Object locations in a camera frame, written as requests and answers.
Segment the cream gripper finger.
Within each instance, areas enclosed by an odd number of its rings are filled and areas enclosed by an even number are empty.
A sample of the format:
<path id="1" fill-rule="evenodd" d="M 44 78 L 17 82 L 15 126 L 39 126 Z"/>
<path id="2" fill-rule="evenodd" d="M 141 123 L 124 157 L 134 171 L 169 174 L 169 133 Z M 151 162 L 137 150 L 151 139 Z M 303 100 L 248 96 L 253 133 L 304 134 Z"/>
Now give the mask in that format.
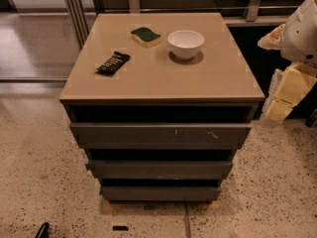
<path id="1" fill-rule="evenodd" d="M 291 113 L 292 107 L 284 102 L 272 100 L 265 102 L 260 118 L 264 127 L 274 128 L 280 125 L 284 119 Z"/>
<path id="2" fill-rule="evenodd" d="M 261 37 L 258 41 L 258 46 L 265 50 L 279 50 L 280 49 L 280 37 L 284 24 L 274 28 L 271 32 Z"/>

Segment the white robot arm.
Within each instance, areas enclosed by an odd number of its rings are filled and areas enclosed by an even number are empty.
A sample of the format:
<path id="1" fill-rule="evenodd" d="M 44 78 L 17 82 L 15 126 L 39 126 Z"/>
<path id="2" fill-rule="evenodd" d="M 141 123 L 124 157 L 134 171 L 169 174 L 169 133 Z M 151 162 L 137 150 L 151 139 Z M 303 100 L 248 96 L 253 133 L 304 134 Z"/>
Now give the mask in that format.
<path id="1" fill-rule="evenodd" d="M 265 50 L 280 50 L 291 65 L 276 69 L 262 108 L 264 127 L 280 125 L 317 82 L 317 0 L 305 0 L 284 24 L 258 41 Z"/>

